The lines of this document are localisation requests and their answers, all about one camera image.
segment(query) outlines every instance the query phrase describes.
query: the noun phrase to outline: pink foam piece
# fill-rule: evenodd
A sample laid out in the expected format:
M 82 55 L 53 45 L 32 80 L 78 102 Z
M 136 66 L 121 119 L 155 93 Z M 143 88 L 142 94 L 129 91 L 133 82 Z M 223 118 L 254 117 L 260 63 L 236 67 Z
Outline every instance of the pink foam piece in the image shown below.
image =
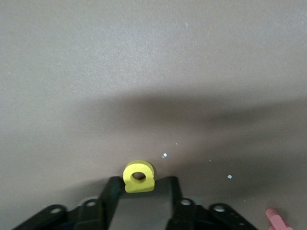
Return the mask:
M 272 224 L 272 226 L 269 227 L 269 230 L 293 230 L 293 228 L 291 228 L 289 224 L 281 218 L 275 209 L 269 208 L 265 213 Z

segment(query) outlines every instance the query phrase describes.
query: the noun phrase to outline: yellow object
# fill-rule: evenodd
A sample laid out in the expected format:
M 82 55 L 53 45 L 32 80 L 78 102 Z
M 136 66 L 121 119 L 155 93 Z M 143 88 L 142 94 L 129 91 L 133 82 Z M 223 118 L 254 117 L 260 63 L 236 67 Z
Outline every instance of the yellow object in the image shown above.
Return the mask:
M 134 173 L 143 173 L 145 178 L 138 180 L 133 177 Z M 154 168 L 146 161 L 132 161 L 127 164 L 123 179 L 127 193 L 150 192 L 154 189 Z

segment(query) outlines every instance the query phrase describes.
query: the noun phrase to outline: gray surface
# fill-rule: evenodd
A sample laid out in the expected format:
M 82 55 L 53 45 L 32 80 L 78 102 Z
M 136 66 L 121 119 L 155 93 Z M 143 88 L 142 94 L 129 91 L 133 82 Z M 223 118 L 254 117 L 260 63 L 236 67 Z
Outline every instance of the gray surface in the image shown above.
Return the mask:
M 1 1 L 0 229 L 137 159 L 305 229 L 306 26 L 303 0 Z

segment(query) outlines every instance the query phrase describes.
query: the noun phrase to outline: round hole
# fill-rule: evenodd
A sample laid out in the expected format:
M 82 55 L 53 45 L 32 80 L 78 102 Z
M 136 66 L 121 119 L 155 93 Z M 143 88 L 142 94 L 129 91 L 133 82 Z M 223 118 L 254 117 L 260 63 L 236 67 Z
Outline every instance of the round hole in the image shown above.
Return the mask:
M 88 207 L 95 206 L 95 205 L 96 205 L 96 202 L 94 202 L 94 201 L 88 202 L 88 203 L 86 204 L 86 206 L 88 206 Z
M 184 199 L 184 200 L 181 201 L 181 204 L 183 204 L 183 205 L 190 205 L 191 202 L 189 200 Z
M 54 208 L 53 210 L 50 211 L 51 214 L 56 214 L 58 212 L 60 212 L 61 209 L 60 208 Z
M 132 176 L 136 180 L 142 180 L 146 178 L 145 174 L 142 172 L 135 172 L 134 174 L 132 174 Z
M 223 208 L 222 206 L 214 206 L 213 209 L 217 212 L 225 212 L 225 208 Z

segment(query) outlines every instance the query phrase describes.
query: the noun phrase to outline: yellow foam piece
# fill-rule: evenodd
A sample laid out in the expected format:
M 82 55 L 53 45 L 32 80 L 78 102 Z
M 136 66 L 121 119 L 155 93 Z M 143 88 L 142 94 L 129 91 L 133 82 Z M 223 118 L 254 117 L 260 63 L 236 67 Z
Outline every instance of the yellow foam piece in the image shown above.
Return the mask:
M 134 173 L 143 173 L 144 179 L 138 180 L 133 177 Z M 147 161 L 137 160 L 127 164 L 123 180 L 127 193 L 150 192 L 154 189 L 154 168 Z

